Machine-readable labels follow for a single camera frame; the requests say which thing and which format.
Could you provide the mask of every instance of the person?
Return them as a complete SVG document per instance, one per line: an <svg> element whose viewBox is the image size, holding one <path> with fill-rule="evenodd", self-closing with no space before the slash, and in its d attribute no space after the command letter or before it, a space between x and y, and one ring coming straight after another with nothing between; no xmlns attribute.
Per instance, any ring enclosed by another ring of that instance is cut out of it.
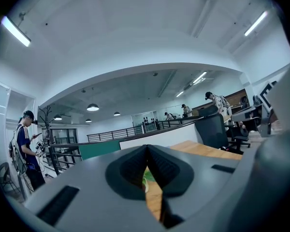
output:
<svg viewBox="0 0 290 232"><path fill-rule="evenodd" d="M19 129L17 136L17 144L22 158L26 161L27 170L26 174L31 182L33 190L45 183L43 175L41 173L40 166L37 159L37 154L30 149L30 143L37 136L33 135L29 138L28 128L34 121L34 115L32 111L25 111L22 118L19 120L17 129Z"/></svg>
<svg viewBox="0 0 290 232"><path fill-rule="evenodd" d="M166 120L174 119L172 114L168 114L167 112L165 112L164 115L166 116Z"/></svg>
<svg viewBox="0 0 290 232"><path fill-rule="evenodd" d="M187 117L192 117L192 110L188 106L182 104L182 108L184 109L184 114L186 114Z"/></svg>
<svg viewBox="0 0 290 232"><path fill-rule="evenodd" d="M205 99L212 100L213 104L218 108L218 112L222 116L232 115L230 104L228 103L227 99L224 98L223 96L215 95L212 92L206 92Z"/></svg>

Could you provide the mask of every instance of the wooden tabletop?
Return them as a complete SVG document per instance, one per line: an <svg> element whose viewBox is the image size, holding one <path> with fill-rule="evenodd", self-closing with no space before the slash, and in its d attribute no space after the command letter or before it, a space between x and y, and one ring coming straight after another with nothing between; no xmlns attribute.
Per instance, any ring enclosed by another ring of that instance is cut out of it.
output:
<svg viewBox="0 0 290 232"><path fill-rule="evenodd" d="M231 118L232 115L226 115L223 117L223 122L226 123Z"/></svg>
<svg viewBox="0 0 290 232"><path fill-rule="evenodd" d="M202 145L200 143L195 143L193 141L184 141L180 144L173 145L170 148L190 154L207 157L218 157L234 160L242 159L241 155L215 149L209 146ZM147 207L153 213L154 217L159 220L161 211L162 190L156 182L148 181L148 185L149 191L146 194Z"/></svg>

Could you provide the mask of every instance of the vent slot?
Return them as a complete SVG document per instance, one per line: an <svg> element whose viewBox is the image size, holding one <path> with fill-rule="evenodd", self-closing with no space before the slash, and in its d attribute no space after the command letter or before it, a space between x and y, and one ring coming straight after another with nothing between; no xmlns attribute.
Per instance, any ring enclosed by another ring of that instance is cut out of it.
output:
<svg viewBox="0 0 290 232"><path fill-rule="evenodd" d="M72 202L79 189L65 186L38 214L44 222L54 226Z"/></svg>

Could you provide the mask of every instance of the gray plastic surface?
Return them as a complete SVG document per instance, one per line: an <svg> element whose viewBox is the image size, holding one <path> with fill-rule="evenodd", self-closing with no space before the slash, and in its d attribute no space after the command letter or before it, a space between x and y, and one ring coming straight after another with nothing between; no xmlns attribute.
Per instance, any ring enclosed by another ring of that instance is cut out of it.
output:
<svg viewBox="0 0 290 232"><path fill-rule="evenodd" d="M35 214L68 185L79 188L55 228L67 232L162 231L164 227L148 210L146 201L120 197L105 180L108 164L138 147L116 151L83 162L45 184L27 200L25 207Z"/></svg>
<svg viewBox="0 0 290 232"><path fill-rule="evenodd" d="M255 151L250 150L237 161L156 147L187 162L195 173L182 196L168 199L172 212L186 219L172 231L198 230L198 227L199 231L211 231L217 222L226 223L248 180ZM25 207L38 214L68 185L80 191L55 224L60 231L165 231L148 210L146 201L124 199L106 182L105 170L109 163L136 149L120 150L76 164L34 192ZM236 169L230 174L212 169L214 164Z"/></svg>
<svg viewBox="0 0 290 232"><path fill-rule="evenodd" d="M217 164L236 168L239 163L239 160L193 155L177 150L169 150L158 145L155 145L155 147L180 158L193 168L194 179L185 194L167 199L172 213L183 219L189 218L211 201L231 178L231 173L213 169L212 166Z"/></svg>

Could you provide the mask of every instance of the black pants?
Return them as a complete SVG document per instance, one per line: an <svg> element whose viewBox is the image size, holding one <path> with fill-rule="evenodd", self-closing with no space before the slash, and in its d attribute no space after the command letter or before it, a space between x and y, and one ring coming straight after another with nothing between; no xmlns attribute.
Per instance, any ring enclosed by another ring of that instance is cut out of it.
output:
<svg viewBox="0 0 290 232"><path fill-rule="evenodd" d="M30 182L34 191L45 183L43 175L40 171L41 169L39 167L36 167L36 170L29 169L29 168L26 170L26 174L28 178L30 179Z"/></svg>

